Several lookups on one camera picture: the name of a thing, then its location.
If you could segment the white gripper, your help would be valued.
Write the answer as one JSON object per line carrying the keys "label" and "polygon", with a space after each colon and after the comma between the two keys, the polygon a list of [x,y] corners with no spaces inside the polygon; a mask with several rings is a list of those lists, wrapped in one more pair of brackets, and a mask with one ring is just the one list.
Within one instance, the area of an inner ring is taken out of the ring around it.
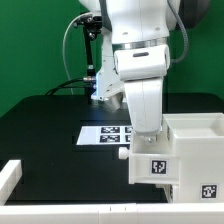
{"label": "white gripper", "polygon": [[154,144],[162,122],[162,78],[124,83],[131,124],[138,134],[147,134],[144,141]]}

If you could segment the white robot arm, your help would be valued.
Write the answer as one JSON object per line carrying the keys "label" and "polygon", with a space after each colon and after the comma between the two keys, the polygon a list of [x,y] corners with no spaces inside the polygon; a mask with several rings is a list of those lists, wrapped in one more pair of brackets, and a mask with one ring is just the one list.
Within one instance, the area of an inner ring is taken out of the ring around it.
{"label": "white robot arm", "polygon": [[162,87],[173,59],[167,43],[174,30],[189,49],[187,31],[206,15],[211,0],[79,0],[102,21],[102,65],[93,97],[119,108],[125,100],[136,135],[161,132]]}

